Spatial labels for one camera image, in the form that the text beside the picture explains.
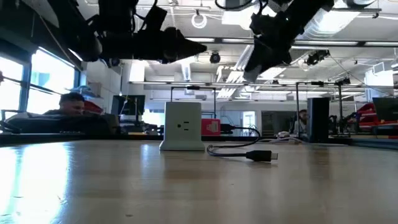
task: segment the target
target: laptop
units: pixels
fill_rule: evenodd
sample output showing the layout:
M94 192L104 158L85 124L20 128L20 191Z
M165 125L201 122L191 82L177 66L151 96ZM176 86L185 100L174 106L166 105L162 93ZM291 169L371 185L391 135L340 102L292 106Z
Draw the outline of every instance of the laptop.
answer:
M398 98L373 98L377 118L384 121L398 121Z

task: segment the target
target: black speaker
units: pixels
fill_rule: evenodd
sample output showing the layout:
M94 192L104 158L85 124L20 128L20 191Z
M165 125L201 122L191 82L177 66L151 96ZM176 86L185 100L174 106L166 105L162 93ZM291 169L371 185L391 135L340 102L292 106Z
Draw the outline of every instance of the black speaker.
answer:
M328 142L329 98L309 98L307 101L307 136L310 142Z

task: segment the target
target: desk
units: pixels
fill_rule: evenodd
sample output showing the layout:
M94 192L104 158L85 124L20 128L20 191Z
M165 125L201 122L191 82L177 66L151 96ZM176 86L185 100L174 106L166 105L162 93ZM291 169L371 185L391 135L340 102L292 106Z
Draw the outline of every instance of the desk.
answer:
M0 223L398 223L396 151L252 146L279 153L266 164L158 146L0 148Z

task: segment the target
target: electrical socket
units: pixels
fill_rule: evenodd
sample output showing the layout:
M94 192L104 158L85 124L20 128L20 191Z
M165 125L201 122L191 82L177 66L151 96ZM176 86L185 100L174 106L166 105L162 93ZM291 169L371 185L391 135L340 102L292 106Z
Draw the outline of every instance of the electrical socket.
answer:
M161 151L204 151L201 141L201 103L166 102Z

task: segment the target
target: security camera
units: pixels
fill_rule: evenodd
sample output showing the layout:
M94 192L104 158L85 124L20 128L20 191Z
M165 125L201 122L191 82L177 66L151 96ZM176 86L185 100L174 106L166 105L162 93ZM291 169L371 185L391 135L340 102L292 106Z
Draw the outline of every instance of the security camera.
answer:
M220 62L221 57L218 52L212 52L210 56L210 63L218 63Z

